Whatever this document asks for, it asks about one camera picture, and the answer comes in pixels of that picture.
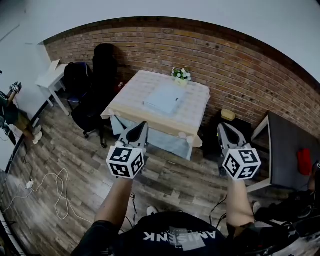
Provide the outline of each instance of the black t-shirt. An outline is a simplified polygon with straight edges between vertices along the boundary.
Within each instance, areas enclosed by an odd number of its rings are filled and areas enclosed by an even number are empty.
[[[183,212],[146,216],[130,231],[118,232],[112,223],[97,221],[71,255],[230,255],[219,230]]]

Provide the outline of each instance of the black bag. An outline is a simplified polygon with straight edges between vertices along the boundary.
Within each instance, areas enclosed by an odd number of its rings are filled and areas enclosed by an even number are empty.
[[[91,87],[91,70],[85,62],[69,63],[64,69],[64,86],[66,92],[79,100]]]

